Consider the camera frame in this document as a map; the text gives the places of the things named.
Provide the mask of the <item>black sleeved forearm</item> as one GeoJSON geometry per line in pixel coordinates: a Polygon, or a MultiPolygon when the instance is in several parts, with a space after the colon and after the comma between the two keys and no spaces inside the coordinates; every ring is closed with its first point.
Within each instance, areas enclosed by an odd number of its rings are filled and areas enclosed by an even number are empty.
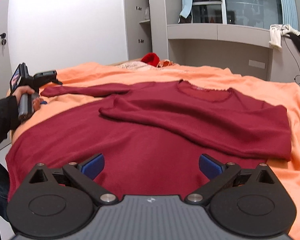
{"type": "Polygon", "coordinates": [[[7,139],[7,133],[20,125],[18,104],[15,96],[0,99],[0,143],[7,139]]]}

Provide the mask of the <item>person's left hand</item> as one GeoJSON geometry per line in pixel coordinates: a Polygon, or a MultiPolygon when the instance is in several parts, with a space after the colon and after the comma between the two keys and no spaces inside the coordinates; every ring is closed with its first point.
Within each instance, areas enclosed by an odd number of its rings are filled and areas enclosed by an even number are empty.
{"type": "MultiPolygon", "coordinates": [[[[16,98],[16,101],[17,101],[17,105],[19,105],[20,103],[20,100],[21,100],[21,97],[24,95],[24,94],[34,94],[34,90],[29,87],[29,86],[20,86],[18,87],[13,93],[12,93],[12,96],[15,96],[16,98]]],[[[32,105],[33,105],[33,109],[34,111],[37,111],[40,109],[40,104],[42,102],[42,98],[40,97],[37,97],[33,100],[32,102],[32,105]]]]}

